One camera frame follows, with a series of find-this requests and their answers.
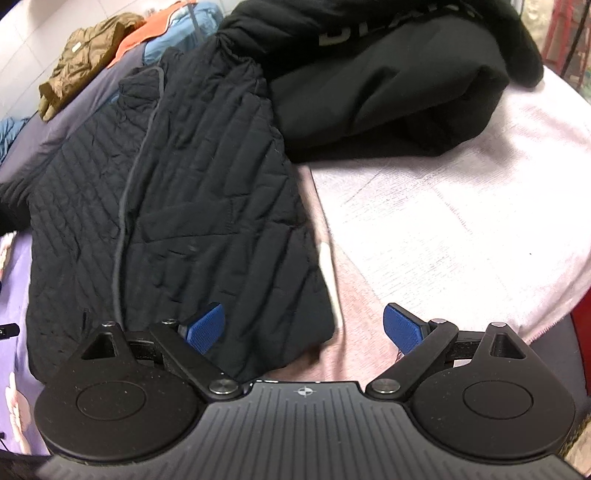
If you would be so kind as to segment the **olive brown jacket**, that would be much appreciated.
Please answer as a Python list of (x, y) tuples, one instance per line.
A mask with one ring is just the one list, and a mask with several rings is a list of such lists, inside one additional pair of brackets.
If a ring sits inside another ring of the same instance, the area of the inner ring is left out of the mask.
[(41, 120), (49, 122), (63, 110), (114, 59), (121, 42), (144, 23), (142, 16), (124, 12), (75, 30), (51, 75), (39, 85)]

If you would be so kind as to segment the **blue garment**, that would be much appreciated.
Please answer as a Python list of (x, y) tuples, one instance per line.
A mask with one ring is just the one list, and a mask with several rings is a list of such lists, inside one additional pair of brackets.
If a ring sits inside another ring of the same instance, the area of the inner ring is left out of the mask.
[(211, 1), (199, 1), (181, 7), (170, 17), (166, 31), (146, 42), (143, 64), (157, 63), (168, 48), (181, 52), (197, 48), (217, 31), (222, 19), (221, 8)]

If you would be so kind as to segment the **black quilted jacket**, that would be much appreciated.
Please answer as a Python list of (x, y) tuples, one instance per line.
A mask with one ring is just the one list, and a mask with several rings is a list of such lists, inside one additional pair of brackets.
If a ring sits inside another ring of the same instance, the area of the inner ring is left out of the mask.
[(262, 70), (218, 35), (134, 71), (55, 152), (4, 173), (1, 229), (32, 235), (41, 382), (107, 321), (140, 331), (221, 304), (207, 356), (239, 381), (335, 331)]

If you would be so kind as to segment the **dark grey bed sheet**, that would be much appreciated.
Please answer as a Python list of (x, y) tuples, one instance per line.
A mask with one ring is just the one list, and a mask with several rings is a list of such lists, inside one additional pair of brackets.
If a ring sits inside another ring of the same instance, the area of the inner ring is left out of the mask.
[(119, 82), (143, 66), (145, 45), (124, 54), (113, 67), (101, 71), (80, 94), (49, 122), (39, 115), (31, 118), (19, 132), (1, 165), (1, 182), (26, 176), (27, 172), (50, 156), (73, 132), (119, 89)]

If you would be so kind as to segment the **pink white blanket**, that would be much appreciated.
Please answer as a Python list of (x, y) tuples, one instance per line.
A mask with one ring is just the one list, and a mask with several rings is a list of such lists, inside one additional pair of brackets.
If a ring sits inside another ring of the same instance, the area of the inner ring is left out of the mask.
[(297, 172), (337, 313), (332, 340), (283, 378), (369, 382), (400, 358), (392, 302), (463, 330), (504, 322), (560, 377), (580, 374), (569, 313), (590, 287), (590, 107), (555, 73), (509, 87), (442, 156)]

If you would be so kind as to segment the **purple floral bed sheet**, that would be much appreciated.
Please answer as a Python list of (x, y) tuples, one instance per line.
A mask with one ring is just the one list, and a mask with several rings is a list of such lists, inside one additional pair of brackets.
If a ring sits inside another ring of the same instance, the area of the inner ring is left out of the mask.
[(32, 265), (28, 231), (1, 240), (1, 450), (45, 456), (33, 410), (43, 385), (29, 369), (26, 313)]

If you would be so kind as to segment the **black hoodie with lettering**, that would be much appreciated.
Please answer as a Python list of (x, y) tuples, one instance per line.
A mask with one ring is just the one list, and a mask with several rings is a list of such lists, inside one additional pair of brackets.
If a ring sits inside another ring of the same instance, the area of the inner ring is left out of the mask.
[(262, 68), (294, 163), (441, 155), (544, 74), (507, 1), (243, 1), (218, 34)]

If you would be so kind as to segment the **red chair frame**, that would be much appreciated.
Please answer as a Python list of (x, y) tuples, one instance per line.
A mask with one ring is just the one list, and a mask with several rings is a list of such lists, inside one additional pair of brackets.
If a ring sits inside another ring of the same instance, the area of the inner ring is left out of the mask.
[(554, 2), (542, 57), (561, 79), (582, 91), (590, 65), (590, 0)]

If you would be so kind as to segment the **orange garment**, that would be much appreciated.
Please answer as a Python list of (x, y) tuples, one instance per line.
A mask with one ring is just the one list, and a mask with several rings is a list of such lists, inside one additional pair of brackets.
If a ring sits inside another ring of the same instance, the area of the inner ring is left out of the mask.
[(115, 56), (107, 65), (107, 69), (118, 63), (128, 51), (139, 44), (165, 34), (169, 29), (172, 16), (184, 7), (191, 10), (193, 5), (197, 5), (197, 1), (177, 1), (152, 14), (140, 27), (124, 37), (115, 52)]

